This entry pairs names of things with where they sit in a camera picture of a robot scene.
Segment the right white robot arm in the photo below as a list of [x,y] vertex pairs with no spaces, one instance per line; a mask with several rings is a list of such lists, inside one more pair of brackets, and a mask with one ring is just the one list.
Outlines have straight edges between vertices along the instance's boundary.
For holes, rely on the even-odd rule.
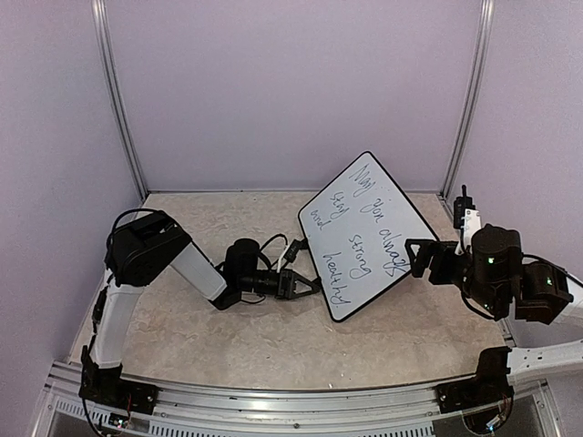
[[[487,320],[508,315],[550,325],[582,321],[582,282],[565,269],[523,252],[518,231],[491,224],[472,232],[469,244],[407,239],[404,243],[415,278],[433,285],[454,285],[465,305]],[[502,385],[579,372],[582,342],[573,340],[538,348],[498,348],[481,352],[465,394],[484,404]]]

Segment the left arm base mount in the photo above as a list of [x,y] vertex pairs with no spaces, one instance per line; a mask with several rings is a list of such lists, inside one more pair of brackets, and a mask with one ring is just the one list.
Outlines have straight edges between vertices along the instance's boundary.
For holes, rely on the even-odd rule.
[[83,374],[79,397],[86,401],[126,412],[151,415],[159,395],[156,385],[131,381],[119,375],[98,372]]

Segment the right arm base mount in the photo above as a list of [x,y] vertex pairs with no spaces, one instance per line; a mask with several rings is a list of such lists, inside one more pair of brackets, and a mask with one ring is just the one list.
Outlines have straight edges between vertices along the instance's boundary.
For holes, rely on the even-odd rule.
[[506,377],[479,377],[439,384],[435,394],[442,414],[501,402],[514,396]]

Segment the small whiteboard with wire stand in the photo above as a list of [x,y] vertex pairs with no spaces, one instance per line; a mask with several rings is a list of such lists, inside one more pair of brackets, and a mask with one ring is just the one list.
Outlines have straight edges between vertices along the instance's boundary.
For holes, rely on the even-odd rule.
[[410,275],[408,239],[438,239],[369,151],[308,201],[298,220],[334,322],[348,320]]

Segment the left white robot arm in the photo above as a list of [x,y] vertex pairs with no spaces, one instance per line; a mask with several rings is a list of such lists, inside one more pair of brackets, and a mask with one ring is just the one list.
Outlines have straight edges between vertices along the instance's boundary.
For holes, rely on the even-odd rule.
[[296,300],[322,290],[320,280],[308,280],[288,267],[307,249],[304,240],[288,242],[272,262],[258,241],[237,239],[214,265],[166,211],[135,208],[128,214],[133,219],[116,219],[106,240],[103,288],[92,310],[91,340],[81,353],[79,396],[84,401],[131,410],[152,406],[157,387],[123,379],[122,352],[139,297],[166,268],[177,271],[217,310],[241,302],[246,293]]

